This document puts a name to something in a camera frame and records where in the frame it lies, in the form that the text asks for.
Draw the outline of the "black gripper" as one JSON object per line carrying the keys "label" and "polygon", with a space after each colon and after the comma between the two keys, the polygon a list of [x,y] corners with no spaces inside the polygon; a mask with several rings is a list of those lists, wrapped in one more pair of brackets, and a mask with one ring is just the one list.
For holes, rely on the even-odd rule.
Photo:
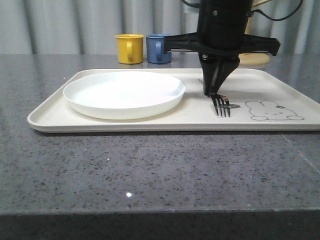
{"label": "black gripper", "polygon": [[164,52],[205,54],[200,64],[206,96],[218,93],[239,66],[239,54],[278,53],[281,44],[276,38],[245,34],[252,5],[252,0],[201,0],[196,32],[164,38]]}

